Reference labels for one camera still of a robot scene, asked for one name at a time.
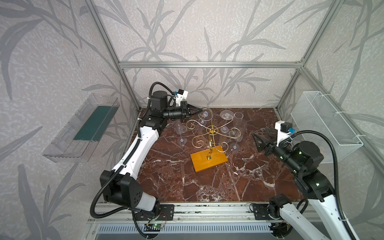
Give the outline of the round wine glass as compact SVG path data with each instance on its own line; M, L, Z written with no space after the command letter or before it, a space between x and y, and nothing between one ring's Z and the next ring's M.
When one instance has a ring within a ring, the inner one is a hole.
M240 142L243 139L245 131L244 114L242 112L236 112L234 114L234 128L235 129L235 140Z

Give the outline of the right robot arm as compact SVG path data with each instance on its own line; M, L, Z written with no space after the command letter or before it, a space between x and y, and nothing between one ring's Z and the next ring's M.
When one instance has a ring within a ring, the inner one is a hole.
M312 134L322 138L330 147L334 164L334 183L318 170L324 156L319 147L309 141L297 143L292 148L288 144L299 135ZM325 240L327 237L304 216L308 205L312 205L331 240L357 240L359 236L347 219L341 204L339 189L339 168L336 149L324 134L312 130L298 131L278 141L266 139L256 133L252 137L258 152L266 156L275 155L294 175L294 182L304 199L295 206L287 196L280 194L269 200L268 213L279 224L272 224L272 236L283 240L292 230L296 230L305 240Z

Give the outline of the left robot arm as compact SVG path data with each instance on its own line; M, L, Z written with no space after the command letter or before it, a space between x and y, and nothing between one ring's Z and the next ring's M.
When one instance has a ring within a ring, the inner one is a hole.
M185 121L202 112L188 104L188 92L178 90L169 96L165 91L156 91L149 97L149 106L139 119L137 135L122 159L110 171L100 176L101 190L92 204L96 207L99 198L119 205L117 211L129 209L157 214L159 201L145 193L137 182L141 166L151 147L158 140L168 121Z

